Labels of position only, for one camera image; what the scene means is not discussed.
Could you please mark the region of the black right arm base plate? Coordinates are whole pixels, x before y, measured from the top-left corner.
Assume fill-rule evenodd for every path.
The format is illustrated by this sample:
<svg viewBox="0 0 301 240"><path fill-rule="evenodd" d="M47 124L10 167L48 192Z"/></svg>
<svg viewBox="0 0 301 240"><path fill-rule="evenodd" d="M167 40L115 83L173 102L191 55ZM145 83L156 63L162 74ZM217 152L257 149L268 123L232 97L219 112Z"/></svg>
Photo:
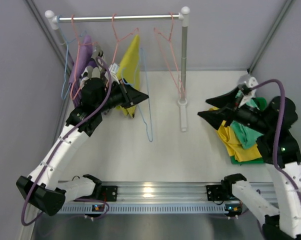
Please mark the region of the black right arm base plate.
<svg viewBox="0 0 301 240"><path fill-rule="evenodd" d="M208 201L216 203L239 200L233 195L230 186L223 186L221 184L206 185L206 194Z"/></svg>

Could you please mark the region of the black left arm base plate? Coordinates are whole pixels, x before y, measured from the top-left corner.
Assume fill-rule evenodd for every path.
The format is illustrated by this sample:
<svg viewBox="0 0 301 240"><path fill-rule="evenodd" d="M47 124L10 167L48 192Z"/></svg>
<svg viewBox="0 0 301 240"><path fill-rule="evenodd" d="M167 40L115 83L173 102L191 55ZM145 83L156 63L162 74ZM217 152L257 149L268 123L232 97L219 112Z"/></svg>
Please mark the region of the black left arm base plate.
<svg viewBox="0 0 301 240"><path fill-rule="evenodd" d="M118 196L118 186L116 185L99 185L89 197L94 200L100 200L104 202L116 202Z"/></svg>

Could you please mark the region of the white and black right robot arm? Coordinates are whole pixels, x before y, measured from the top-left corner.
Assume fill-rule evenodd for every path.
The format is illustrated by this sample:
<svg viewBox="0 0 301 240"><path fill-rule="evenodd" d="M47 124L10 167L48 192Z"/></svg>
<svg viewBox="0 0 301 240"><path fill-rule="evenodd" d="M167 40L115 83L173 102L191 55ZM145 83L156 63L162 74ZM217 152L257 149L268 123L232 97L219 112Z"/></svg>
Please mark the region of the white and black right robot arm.
<svg viewBox="0 0 301 240"><path fill-rule="evenodd" d="M265 109L252 108L244 98L253 90L241 85L209 98L206 102L213 109L198 115L214 129L238 122L260 133L256 144L271 176L277 206L264 199L240 173L222 179L223 194L244 203L261 225L265 239L301 240L301 152L290 133L298 120L296 106L281 93Z"/></svg>

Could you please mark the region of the green tie-dye trousers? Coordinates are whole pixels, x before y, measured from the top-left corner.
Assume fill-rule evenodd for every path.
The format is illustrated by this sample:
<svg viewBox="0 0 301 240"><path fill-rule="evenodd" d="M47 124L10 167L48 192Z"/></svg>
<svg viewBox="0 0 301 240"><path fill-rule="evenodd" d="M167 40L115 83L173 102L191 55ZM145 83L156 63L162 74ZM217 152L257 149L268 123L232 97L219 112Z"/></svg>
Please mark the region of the green tie-dye trousers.
<svg viewBox="0 0 301 240"><path fill-rule="evenodd" d="M247 102L245 105L253 109L264 110L267 106L267 101L263 97L253 97L252 100ZM230 127L234 131L234 134L239 140L242 148L245 150L251 148L256 143L257 139L263 135L262 133L244 126L237 121L233 121Z"/></svg>

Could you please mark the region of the pink hanger of yellow trousers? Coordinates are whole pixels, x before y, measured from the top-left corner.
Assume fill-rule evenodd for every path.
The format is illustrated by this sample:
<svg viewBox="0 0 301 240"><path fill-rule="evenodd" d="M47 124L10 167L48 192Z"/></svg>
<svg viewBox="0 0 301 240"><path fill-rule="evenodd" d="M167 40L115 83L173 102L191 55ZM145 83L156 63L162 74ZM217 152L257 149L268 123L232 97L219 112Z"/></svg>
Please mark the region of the pink hanger of yellow trousers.
<svg viewBox="0 0 301 240"><path fill-rule="evenodd" d="M153 29L153 32L165 66L172 81L174 82L175 87L177 88L179 97L182 98L186 96L186 91L181 80L181 74L172 43L175 25L175 17L172 12L169 13L168 19L170 20L170 28L168 34L160 31L157 27Z"/></svg>

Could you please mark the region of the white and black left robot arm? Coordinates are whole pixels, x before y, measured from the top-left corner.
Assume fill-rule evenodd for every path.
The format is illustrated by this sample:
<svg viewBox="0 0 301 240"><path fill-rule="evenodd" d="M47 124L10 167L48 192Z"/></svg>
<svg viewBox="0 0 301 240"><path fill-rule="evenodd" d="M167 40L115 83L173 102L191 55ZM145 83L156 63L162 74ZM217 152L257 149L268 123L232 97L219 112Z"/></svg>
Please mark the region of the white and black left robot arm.
<svg viewBox="0 0 301 240"><path fill-rule="evenodd" d="M58 140L38 167L16 182L26 202L54 216L68 202L79 198L97 200L102 191L102 181L98 178L85 174L61 183L60 177L77 150L102 123L104 112L117 106L134 107L148 98L129 84L114 81L106 85L98 77L86 80L80 105L70 113Z"/></svg>

